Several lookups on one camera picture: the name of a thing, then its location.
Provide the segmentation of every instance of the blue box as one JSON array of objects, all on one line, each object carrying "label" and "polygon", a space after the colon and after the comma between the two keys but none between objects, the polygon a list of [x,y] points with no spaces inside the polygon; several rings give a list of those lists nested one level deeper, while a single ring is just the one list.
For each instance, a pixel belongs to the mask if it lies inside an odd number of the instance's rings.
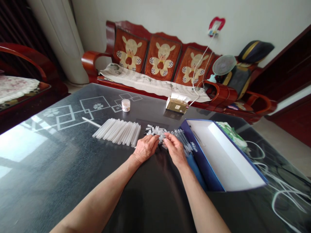
[{"label": "blue box", "polygon": [[242,191],[268,183],[259,169],[217,123],[186,119],[181,124],[181,129],[193,149],[195,161],[190,157],[188,163],[200,183],[203,177],[206,184],[204,189],[219,192]]}]

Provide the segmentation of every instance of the forearm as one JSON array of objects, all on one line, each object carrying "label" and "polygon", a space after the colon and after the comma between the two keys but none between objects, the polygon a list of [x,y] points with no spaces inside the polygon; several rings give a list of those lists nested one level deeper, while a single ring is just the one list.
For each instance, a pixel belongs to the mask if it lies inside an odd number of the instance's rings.
[{"label": "forearm", "polygon": [[98,184],[51,232],[102,232],[124,187],[139,168],[133,155]]},{"label": "forearm", "polygon": [[226,223],[208,198],[188,164],[178,168],[198,233],[230,233]]}]

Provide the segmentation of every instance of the electric fan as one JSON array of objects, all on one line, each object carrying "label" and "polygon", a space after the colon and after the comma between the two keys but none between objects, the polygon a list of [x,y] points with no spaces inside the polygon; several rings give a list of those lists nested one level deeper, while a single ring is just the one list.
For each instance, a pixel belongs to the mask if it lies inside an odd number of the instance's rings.
[{"label": "electric fan", "polygon": [[236,65],[236,58],[232,55],[223,55],[218,58],[213,65],[213,72],[208,81],[216,83],[216,75],[228,74]]}]

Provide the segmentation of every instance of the chair armrest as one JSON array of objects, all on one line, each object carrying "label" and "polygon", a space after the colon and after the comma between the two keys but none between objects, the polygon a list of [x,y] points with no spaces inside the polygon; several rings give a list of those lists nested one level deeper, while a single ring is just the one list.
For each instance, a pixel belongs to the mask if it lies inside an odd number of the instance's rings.
[{"label": "chair armrest", "polygon": [[42,80],[50,84],[60,95],[67,95],[68,88],[60,80],[52,61],[42,53],[24,45],[0,43],[0,52],[11,53],[33,64],[40,72]]},{"label": "chair armrest", "polygon": [[83,54],[81,61],[83,68],[87,72],[90,83],[98,83],[98,72],[95,68],[95,62],[99,57],[112,57],[112,54],[100,53],[95,51],[87,51]]},{"label": "chair armrest", "polygon": [[235,89],[220,83],[212,83],[207,80],[204,80],[203,83],[210,84],[214,86],[216,89],[216,95],[210,102],[208,102],[209,105],[215,108],[216,107],[224,108],[237,100],[237,92]]},{"label": "chair armrest", "polygon": [[246,91],[246,94],[250,95],[246,100],[246,104],[252,106],[256,114],[265,116],[276,110],[276,107],[278,105],[276,101],[270,100],[264,95],[251,91]]}]

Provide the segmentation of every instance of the glass table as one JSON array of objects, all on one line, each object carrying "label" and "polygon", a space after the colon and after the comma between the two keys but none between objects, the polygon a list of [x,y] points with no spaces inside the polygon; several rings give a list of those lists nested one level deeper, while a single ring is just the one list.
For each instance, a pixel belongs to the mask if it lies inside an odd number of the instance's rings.
[{"label": "glass table", "polygon": [[[130,112],[121,109],[131,100]],[[309,180],[267,143],[247,122],[190,107],[185,115],[165,110],[166,101],[97,84],[52,105],[0,135],[0,231],[49,232],[98,183],[116,170],[134,148],[92,138],[109,118],[167,130],[184,119],[228,122],[247,141],[265,152],[259,160],[270,172],[305,194]],[[252,143],[251,156],[260,156]],[[291,232],[273,212],[277,184],[243,192],[207,192],[232,232]],[[277,213],[301,232],[311,229],[311,206],[296,198],[307,213],[285,196],[277,198]],[[104,232],[195,232],[181,177],[169,154],[158,149],[129,181]]]}]

